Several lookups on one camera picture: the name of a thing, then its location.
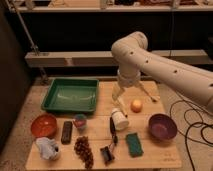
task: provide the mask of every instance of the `purple bowl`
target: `purple bowl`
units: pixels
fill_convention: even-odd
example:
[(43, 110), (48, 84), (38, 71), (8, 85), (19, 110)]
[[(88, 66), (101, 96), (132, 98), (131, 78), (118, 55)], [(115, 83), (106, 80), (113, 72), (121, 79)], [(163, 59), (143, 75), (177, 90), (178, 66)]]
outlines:
[(170, 140), (177, 135), (177, 125), (165, 114), (155, 114), (149, 119), (150, 133), (160, 140)]

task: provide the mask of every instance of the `orange ball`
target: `orange ball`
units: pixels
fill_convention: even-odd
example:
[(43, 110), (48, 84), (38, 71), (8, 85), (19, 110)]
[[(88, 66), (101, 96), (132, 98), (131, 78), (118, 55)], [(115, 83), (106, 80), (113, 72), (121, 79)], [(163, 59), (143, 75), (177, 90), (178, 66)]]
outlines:
[(135, 99), (131, 102), (130, 108), (133, 112), (139, 113), (142, 110), (142, 102), (139, 99)]

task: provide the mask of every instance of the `bunch of grapes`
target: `bunch of grapes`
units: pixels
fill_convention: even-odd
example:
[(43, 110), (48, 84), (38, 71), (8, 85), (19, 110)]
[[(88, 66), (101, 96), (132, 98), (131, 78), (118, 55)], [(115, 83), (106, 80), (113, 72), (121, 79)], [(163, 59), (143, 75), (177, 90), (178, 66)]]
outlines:
[(88, 137), (79, 137), (75, 142), (74, 150), (85, 163), (85, 168), (91, 169), (94, 164), (94, 160), (91, 148), (89, 147)]

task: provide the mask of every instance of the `wall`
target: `wall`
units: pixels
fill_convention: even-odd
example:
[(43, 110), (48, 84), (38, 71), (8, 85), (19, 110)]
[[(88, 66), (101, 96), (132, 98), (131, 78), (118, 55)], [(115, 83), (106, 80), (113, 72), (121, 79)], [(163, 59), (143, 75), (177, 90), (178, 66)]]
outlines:
[(24, 52), (11, 30), (0, 2), (0, 151), (30, 87)]

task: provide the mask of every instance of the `brown bowl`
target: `brown bowl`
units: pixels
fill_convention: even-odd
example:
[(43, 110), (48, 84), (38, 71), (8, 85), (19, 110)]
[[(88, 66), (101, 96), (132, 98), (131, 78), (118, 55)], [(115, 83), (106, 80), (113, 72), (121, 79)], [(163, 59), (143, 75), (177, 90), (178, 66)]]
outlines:
[(55, 116), (51, 114), (43, 114), (38, 116), (31, 125), (31, 132), (36, 138), (51, 138), (57, 130), (57, 121)]
[(165, 114), (155, 114), (149, 119), (150, 133), (160, 140), (170, 140), (177, 135), (177, 125)]

